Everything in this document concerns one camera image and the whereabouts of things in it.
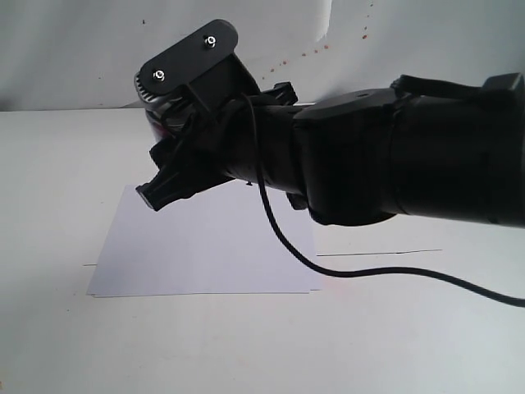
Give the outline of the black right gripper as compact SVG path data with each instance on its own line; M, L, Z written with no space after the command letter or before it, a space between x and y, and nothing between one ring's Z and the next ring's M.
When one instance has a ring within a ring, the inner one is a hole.
M259 89L243 67L235 91L215 108L204 108L193 94L174 98L188 100L194 111L182 136L160 140L149 151L158 172L136 191L151 209L158 211L234 179L282 190L292 208L299 209L290 153L297 95L289 81Z

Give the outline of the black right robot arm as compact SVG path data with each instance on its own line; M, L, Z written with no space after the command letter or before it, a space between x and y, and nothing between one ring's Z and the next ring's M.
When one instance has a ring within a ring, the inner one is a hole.
M138 187L160 210L228 181L285 192L322 225L396 215L524 224L524 77L481 86L401 76L391 86L298 105L262 91L235 56L176 73L149 112L157 175Z

